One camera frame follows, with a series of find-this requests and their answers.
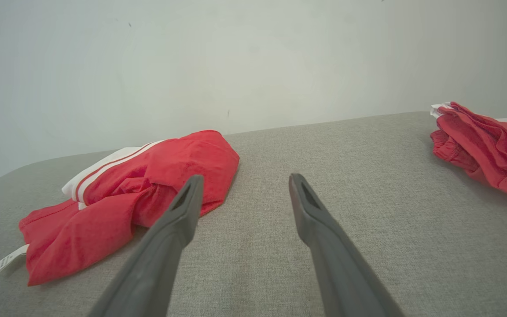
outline red fabric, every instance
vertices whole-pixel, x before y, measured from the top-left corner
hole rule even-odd
[[[71,199],[35,210],[19,228],[29,286],[85,269],[132,239],[132,226],[151,227],[187,179],[205,177],[201,215],[220,206],[238,168],[239,156],[215,131],[158,143],[100,175],[83,193],[79,210]]]
[[[467,175],[507,193],[507,122],[474,114],[452,102],[439,108],[433,153]]]

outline red cloth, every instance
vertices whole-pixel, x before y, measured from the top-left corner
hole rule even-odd
[[[87,207],[69,199],[35,210],[19,228],[29,286],[85,269],[132,239],[133,225],[151,227],[195,174],[205,177],[201,215],[220,206],[239,156],[215,131],[160,142],[99,175],[84,191]]]
[[[507,193],[507,122],[474,114],[452,102],[438,109],[433,153],[473,179]]]

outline red and white garment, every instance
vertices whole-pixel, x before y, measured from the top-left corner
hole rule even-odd
[[[481,116],[455,102],[432,108],[440,129],[430,135],[433,153],[507,193],[507,119]]]
[[[20,221],[28,285],[76,273],[151,227],[192,175],[205,177],[201,215],[220,206],[239,156],[216,131],[123,148],[83,170],[62,191],[67,201]]]

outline red garment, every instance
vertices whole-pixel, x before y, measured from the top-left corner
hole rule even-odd
[[[133,225],[151,227],[192,175],[205,177],[201,215],[215,209],[223,203],[239,161],[215,131],[147,145],[127,158],[112,167],[105,164],[109,168],[87,186],[82,195],[87,207],[80,210],[69,199],[20,221],[30,244],[29,286],[76,273],[116,251],[132,239]]]
[[[432,133],[433,153],[473,179],[507,193],[507,122],[473,114],[452,102],[439,108],[441,130]]]

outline crumpled red clothing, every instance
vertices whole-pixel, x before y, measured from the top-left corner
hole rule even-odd
[[[507,193],[507,122],[474,114],[451,102],[439,108],[433,153],[481,183]]]
[[[205,177],[201,215],[223,203],[239,156],[220,133],[197,132],[143,148],[91,182],[83,193],[86,207],[69,199],[20,221],[30,244],[29,286],[76,273],[119,249],[132,239],[134,225],[151,227],[161,217],[192,175]]]

